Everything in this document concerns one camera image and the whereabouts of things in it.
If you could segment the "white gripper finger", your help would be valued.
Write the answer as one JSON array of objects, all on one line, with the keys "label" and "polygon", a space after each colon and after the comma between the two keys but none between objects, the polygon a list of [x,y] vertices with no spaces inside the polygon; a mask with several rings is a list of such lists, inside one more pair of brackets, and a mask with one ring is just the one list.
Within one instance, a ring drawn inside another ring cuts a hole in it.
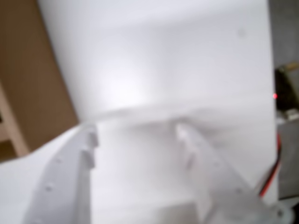
[{"label": "white gripper finger", "polygon": [[24,224],[91,223],[91,170],[98,147],[95,125],[83,126],[47,162]]},{"label": "white gripper finger", "polygon": [[176,135],[184,146],[200,224],[292,223],[292,209],[267,205],[195,127],[179,123]]}]

